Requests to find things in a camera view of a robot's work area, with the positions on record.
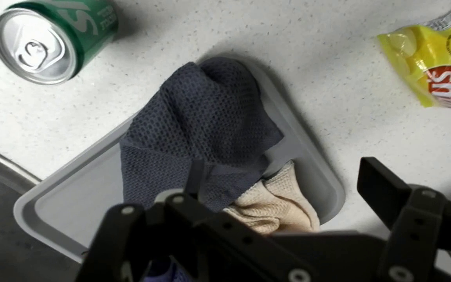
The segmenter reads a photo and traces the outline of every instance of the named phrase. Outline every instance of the countertop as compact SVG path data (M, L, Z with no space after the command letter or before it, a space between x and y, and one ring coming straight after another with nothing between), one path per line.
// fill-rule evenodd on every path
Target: countertop
M14 0L0 0L0 13ZM46 178L141 109L179 66L223 52L282 82L346 189L324 229L372 228L356 192L375 156L451 197L451 109L422 108L375 36L440 16L451 0L116 0L120 38L73 80L40 86L0 62L0 153Z

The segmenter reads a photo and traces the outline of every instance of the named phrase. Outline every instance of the yellow chip bag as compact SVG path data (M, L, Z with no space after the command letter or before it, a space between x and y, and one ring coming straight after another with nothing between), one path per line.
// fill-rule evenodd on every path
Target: yellow chip bag
M424 107L451 108L451 12L378 36L397 73Z

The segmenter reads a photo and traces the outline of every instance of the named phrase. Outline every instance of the green soda can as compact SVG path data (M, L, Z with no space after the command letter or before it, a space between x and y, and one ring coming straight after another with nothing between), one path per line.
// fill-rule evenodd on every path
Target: green soda can
M0 15L0 58L45 85L73 78L110 43L118 17L108 0L30 0Z

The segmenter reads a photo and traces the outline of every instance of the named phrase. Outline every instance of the plastic tray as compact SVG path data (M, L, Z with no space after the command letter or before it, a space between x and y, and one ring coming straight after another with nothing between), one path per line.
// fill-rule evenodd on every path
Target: plastic tray
M271 161L265 177L293 159L302 193L321 223L344 204L340 182L306 134L302 125L254 63L239 59L258 81L265 111L285 137L265 155ZM21 196L14 206L17 223L31 236L81 262L105 212L123 201L118 142L132 119L81 153L70 163Z

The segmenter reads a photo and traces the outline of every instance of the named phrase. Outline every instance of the dish towel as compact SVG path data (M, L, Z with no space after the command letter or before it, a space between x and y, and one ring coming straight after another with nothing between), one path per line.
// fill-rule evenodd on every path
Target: dish towel
M125 202L149 208L183 188L192 160L206 164L199 200L218 212L262 176L283 134L263 109L256 80L233 59L187 63L166 80L121 139Z
M316 211L300 191L292 161L269 180L258 181L224 211L260 234L314 232L320 227Z

